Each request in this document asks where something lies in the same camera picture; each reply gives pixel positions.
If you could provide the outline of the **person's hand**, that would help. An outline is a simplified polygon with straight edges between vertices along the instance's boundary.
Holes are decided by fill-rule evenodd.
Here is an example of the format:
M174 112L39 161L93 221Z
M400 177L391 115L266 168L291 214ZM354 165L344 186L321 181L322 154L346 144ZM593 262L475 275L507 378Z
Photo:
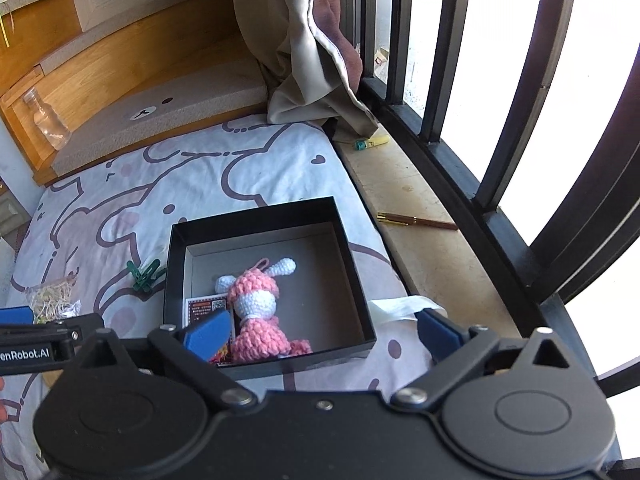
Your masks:
M2 396L5 385L6 382L3 377L0 377L0 424L6 422L9 417L8 411L6 410L6 404L4 404L4 397Z

